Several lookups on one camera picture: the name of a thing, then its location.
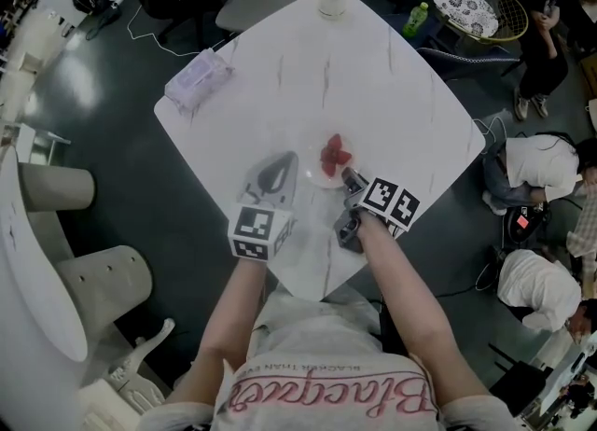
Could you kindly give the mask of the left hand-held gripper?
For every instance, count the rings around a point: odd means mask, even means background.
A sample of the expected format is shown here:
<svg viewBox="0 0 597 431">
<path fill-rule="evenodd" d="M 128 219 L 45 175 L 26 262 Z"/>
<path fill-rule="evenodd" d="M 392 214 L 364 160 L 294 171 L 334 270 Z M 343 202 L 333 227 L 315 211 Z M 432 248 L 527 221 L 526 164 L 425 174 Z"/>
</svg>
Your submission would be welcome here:
<svg viewBox="0 0 597 431">
<path fill-rule="evenodd" d="M 276 208 L 293 205 L 299 171 L 294 151 L 273 154 L 246 174 L 240 202 L 270 202 Z M 235 202 L 229 209 L 228 239 L 237 258 L 271 261 L 292 234 L 292 211 Z"/>
</svg>

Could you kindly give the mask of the white round plate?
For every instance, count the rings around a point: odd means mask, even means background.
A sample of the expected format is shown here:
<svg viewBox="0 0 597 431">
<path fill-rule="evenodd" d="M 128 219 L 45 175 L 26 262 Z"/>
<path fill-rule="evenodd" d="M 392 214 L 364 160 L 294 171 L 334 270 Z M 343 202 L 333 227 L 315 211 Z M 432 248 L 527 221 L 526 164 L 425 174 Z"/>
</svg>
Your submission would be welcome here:
<svg viewBox="0 0 597 431">
<path fill-rule="evenodd" d="M 320 153 L 322 148 L 326 147 L 327 141 L 336 133 L 341 135 L 342 150 L 351 153 L 353 157 L 346 165 L 337 165 L 336 174 L 333 177 L 327 177 L 321 168 Z M 345 130 L 324 127 L 323 125 L 311 126 L 300 132 L 298 137 L 298 158 L 301 173 L 319 188 L 340 188 L 343 185 L 341 179 L 343 169 L 351 167 L 358 171 L 360 168 L 357 147 L 354 145 L 351 135 Z"/>
</svg>

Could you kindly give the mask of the beige cylindrical pedestal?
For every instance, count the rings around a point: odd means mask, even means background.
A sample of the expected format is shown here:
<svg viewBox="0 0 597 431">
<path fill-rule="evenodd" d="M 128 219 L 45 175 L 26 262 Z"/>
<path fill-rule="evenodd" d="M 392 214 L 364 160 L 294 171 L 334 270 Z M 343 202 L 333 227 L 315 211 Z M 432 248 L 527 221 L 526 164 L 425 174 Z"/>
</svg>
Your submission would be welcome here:
<svg viewBox="0 0 597 431">
<path fill-rule="evenodd" d="M 126 245 L 67 259 L 55 268 L 85 332 L 93 338 L 146 301 L 152 291 L 151 271 L 145 259 Z"/>
<path fill-rule="evenodd" d="M 84 210 L 96 193 L 92 174 L 82 169 L 20 163 L 19 179 L 29 212 Z"/>
</svg>

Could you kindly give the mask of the person's left forearm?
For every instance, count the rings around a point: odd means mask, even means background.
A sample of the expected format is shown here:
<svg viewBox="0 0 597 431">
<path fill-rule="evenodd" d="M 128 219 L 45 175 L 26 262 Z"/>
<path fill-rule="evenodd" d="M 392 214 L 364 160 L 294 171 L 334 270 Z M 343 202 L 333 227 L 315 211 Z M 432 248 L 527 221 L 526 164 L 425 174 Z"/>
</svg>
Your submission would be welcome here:
<svg viewBox="0 0 597 431">
<path fill-rule="evenodd" d="M 206 325 L 197 355 L 166 399 L 213 406 L 225 374 L 246 360 L 267 276 L 263 262 L 240 259 Z"/>
</svg>

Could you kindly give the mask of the white tissue pack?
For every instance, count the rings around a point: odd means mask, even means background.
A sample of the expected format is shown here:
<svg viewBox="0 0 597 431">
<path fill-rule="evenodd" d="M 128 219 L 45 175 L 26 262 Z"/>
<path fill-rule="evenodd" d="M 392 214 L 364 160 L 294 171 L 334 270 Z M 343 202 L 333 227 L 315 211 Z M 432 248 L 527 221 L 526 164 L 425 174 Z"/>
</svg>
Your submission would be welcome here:
<svg viewBox="0 0 597 431">
<path fill-rule="evenodd" d="M 233 73 L 234 68 L 219 54 L 205 49 L 166 83 L 164 96 L 181 115 L 194 115 Z"/>
</svg>

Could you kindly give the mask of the round white side table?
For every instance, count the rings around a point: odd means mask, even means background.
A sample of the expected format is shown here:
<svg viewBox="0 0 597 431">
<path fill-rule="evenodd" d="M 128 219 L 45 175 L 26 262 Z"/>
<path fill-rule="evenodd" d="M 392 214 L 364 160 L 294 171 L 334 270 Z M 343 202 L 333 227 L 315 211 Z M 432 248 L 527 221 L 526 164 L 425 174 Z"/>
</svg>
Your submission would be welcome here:
<svg viewBox="0 0 597 431">
<path fill-rule="evenodd" d="M 81 363 L 88 356 L 86 333 L 59 274 L 35 237 L 24 204 L 17 152 L 0 151 L 0 244 L 9 270 L 38 327 L 56 349 Z"/>
</svg>

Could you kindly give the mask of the person's white printed t-shirt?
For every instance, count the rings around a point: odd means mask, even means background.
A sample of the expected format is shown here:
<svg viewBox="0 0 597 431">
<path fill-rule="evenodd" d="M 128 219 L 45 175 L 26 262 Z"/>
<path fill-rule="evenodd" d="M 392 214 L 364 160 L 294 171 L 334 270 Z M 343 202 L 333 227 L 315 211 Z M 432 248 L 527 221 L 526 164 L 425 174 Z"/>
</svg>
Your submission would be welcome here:
<svg viewBox="0 0 597 431">
<path fill-rule="evenodd" d="M 517 431 L 494 396 L 440 406 L 417 360 L 382 350 L 377 320 L 351 288 L 329 303 L 276 290 L 215 403 L 160 405 L 138 431 Z"/>
</svg>

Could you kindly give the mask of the dark blue chair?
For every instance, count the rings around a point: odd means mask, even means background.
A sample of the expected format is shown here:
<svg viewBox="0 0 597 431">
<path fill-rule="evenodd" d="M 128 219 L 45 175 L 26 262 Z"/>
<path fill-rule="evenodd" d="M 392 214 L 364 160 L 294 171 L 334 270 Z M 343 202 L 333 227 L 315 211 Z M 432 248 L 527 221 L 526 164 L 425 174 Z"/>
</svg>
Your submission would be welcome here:
<svg viewBox="0 0 597 431">
<path fill-rule="evenodd" d="M 418 48 L 416 51 L 444 82 L 510 66 L 518 61 L 507 50 L 497 46 L 473 57 L 431 48 Z"/>
</svg>

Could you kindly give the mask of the black equipment bag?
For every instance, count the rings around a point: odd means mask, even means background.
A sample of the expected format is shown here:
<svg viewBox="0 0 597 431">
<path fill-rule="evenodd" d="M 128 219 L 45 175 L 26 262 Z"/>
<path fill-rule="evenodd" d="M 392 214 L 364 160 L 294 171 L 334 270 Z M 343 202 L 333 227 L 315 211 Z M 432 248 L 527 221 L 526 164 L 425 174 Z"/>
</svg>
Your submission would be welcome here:
<svg viewBox="0 0 597 431">
<path fill-rule="evenodd" d="M 515 245 L 528 243 L 540 229 L 547 226 L 549 219 L 547 204 L 508 208 L 505 215 L 507 241 Z"/>
</svg>

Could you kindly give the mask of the ornate white carved chair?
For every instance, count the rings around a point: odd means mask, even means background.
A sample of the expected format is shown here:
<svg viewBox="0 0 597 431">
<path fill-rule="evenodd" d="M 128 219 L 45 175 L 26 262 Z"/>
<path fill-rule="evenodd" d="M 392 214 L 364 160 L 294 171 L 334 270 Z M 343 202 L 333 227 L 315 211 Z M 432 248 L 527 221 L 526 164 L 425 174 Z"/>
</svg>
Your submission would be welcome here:
<svg viewBox="0 0 597 431">
<path fill-rule="evenodd" d="M 154 337 L 138 342 L 101 378 L 79 390 L 84 411 L 80 431 L 136 431 L 142 415 L 164 402 L 165 393 L 142 376 L 140 367 L 174 328 L 175 321 L 165 319 Z"/>
</svg>

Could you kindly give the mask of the white square table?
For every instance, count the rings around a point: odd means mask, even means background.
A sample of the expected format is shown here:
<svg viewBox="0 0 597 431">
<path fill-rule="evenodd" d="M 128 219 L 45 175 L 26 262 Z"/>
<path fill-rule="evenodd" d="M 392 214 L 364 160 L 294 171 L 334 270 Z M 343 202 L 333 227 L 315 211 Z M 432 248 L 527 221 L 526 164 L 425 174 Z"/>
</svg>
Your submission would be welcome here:
<svg viewBox="0 0 597 431">
<path fill-rule="evenodd" d="M 303 129 L 347 131 L 358 170 L 412 193 L 416 220 L 484 148 L 479 128 L 444 81 L 409 43 L 360 0 L 336 20 L 318 0 L 297 0 L 228 42 L 220 56 L 232 77 L 194 115 L 167 98 L 155 115 L 192 172 L 225 214 L 247 172 L 286 151 L 298 157 Z M 301 173 L 295 225 L 270 269 L 294 296 L 318 301 L 353 277 L 361 255 L 340 248 L 333 230 L 341 188 Z"/>
</svg>

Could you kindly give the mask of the patterned round seat cushion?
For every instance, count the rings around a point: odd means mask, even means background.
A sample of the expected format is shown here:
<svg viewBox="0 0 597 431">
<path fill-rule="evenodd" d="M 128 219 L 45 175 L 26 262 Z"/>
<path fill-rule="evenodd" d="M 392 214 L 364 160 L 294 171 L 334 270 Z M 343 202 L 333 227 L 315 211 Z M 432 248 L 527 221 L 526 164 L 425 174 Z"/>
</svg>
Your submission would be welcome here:
<svg viewBox="0 0 597 431">
<path fill-rule="evenodd" d="M 486 0 L 433 0 L 438 11 L 464 33 L 476 38 L 493 36 L 499 26 Z"/>
</svg>

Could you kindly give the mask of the black metal chair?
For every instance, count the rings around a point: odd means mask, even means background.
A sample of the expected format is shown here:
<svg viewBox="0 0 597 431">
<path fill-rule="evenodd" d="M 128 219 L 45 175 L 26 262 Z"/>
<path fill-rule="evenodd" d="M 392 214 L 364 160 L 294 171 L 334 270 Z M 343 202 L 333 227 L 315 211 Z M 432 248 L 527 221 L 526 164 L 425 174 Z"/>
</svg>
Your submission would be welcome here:
<svg viewBox="0 0 597 431">
<path fill-rule="evenodd" d="M 494 364 L 503 371 L 500 379 L 493 384 L 490 393 L 502 400 L 510 413 L 517 417 L 531 405 L 546 386 L 552 368 L 537 368 L 523 361 L 514 360 L 502 350 L 488 343 L 489 348 L 511 364 L 505 368 L 497 361 Z"/>
</svg>

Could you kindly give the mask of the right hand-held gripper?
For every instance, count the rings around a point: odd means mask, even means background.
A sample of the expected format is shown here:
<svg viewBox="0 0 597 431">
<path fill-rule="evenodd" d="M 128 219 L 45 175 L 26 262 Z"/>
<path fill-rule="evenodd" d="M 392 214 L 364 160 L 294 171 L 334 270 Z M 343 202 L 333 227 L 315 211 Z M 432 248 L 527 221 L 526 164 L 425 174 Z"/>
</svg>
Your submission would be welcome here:
<svg viewBox="0 0 597 431">
<path fill-rule="evenodd" d="M 340 248 L 364 252 L 358 238 L 364 213 L 380 220 L 394 239 L 410 229 L 420 201 L 408 190 L 380 177 L 369 182 L 351 167 L 343 169 L 341 179 L 344 210 L 334 224 Z"/>
</svg>

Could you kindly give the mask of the green drink bottle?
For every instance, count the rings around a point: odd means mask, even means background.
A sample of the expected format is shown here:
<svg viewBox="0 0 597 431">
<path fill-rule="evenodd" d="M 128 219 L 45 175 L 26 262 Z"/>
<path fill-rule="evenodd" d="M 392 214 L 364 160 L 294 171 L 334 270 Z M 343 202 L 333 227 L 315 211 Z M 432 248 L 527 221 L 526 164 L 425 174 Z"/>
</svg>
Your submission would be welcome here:
<svg viewBox="0 0 597 431">
<path fill-rule="evenodd" d="M 414 7 L 409 15 L 408 20 L 402 28 L 402 35 L 406 38 L 412 38 L 417 35 L 420 28 L 426 22 L 428 17 L 428 4 L 421 2 L 418 6 Z"/>
</svg>

